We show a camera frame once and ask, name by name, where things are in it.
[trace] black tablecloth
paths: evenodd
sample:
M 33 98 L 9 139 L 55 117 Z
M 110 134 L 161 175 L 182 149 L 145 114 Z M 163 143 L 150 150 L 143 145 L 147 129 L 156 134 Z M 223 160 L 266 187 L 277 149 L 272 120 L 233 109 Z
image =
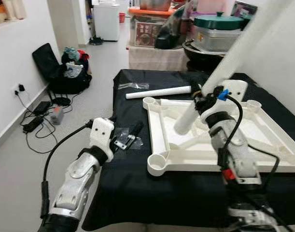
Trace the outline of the black tablecloth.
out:
M 153 177 L 147 172 L 151 155 L 148 116 L 142 99 L 126 100 L 125 94 L 141 89 L 118 85 L 147 82 L 150 90 L 188 85 L 190 78 L 203 84 L 207 76 L 197 72 L 161 72 L 121 70 L 114 80 L 114 112 L 116 127 L 131 128 L 138 120 L 144 127 L 139 136 L 144 145 L 128 150 L 106 163 L 98 190 L 82 228 L 96 230 L 119 222 L 141 222 L 184 226 L 225 227 L 227 205 L 220 173 L 166 172 Z M 295 140 L 295 116 L 276 98 L 260 88 L 245 74 L 232 79 L 249 83 L 244 101 L 254 99 Z M 166 96 L 168 99 L 190 99 L 188 94 Z M 267 189 L 267 198 L 275 212 L 288 224 L 295 224 L 295 174 L 276 174 Z

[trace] electrical outlet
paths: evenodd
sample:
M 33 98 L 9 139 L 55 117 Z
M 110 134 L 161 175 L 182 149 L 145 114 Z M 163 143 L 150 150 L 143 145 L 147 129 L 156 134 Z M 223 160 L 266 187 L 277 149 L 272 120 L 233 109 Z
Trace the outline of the electrical outlet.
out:
M 17 92 L 20 92 L 19 90 L 18 90 L 18 84 L 15 84 L 14 86 L 12 86 L 12 88 L 10 89 L 10 91 L 11 91 L 11 94 L 13 95 L 13 97 L 16 97 L 16 95 L 15 95 L 15 91 L 17 91 Z

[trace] blue connector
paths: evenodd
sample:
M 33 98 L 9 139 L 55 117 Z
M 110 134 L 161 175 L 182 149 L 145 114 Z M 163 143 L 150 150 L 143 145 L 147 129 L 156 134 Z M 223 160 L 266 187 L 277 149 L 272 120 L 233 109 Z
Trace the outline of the blue connector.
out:
M 229 94 L 229 90 L 225 89 L 224 91 L 222 91 L 219 95 L 218 95 L 218 99 L 219 100 L 223 100 L 226 101 L 226 96 Z

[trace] grey floor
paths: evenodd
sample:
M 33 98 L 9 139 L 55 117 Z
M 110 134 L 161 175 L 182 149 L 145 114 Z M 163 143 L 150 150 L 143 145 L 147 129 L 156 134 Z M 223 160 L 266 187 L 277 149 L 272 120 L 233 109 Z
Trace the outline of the grey floor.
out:
M 83 48 L 91 56 L 93 80 L 90 88 L 75 98 L 73 111 L 65 115 L 62 125 L 57 126 L 55 132 L 57 139 L 60 140 L 90 118 L 111 116 L 112 79 L 120 69 L 128 68 L 126 51 L 128 38 L 129 20 L 126 19 L 126 23 L 121 24 L 121 36 L 118 42 L 106 42 L 101 46 L 88 45 Z M 46 151 L 54 145 L 52 137 L 38 140 L 32 135 L 28 139 L 30 145 L 40 151 Z M 51 200 L 63 183 L 65 169 L 76 158 L 78 152 L 88 146 L 88 143 L 89 131 L 86 129 L 69 139 L 55 153 L 48 171 Z M 0 147 L 0 232 L 35 232 L 38 229 L 41 223 L 39 219 L 40 182 L 46 157 L 47 155 L 36 154 L 28 149 L 21 127 L 17 127 Z M 98 176 L 90 190 L 90 196 L 94 195 L 97 183 Z M 121 223 L 98 231 L 217 232 L 222 230 Z

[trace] white tray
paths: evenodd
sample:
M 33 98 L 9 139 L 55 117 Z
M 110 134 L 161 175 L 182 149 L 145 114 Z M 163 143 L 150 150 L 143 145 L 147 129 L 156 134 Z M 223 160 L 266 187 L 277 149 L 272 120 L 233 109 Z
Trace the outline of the white tray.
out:
M 211 146 L 207 125 L 199 117 L 186 135 L 179 135 L 173 126 L 191 101 L 143 99 L 148 111 L 152 155 L 148 157 L 147 169 L 151 175 L 160 176 L 165 171 L 218 172 L 217 154 Z M 261 109 L 243 107 L 240 129 L 248 143 L 256 148 L 271 152 L 281 159 L 277 172 L 295 173 L 294 140 Z M 232 115 L 238 118 L 238 110 Z M 270 172 L 275 159 L 254 151 L 260 172 Z

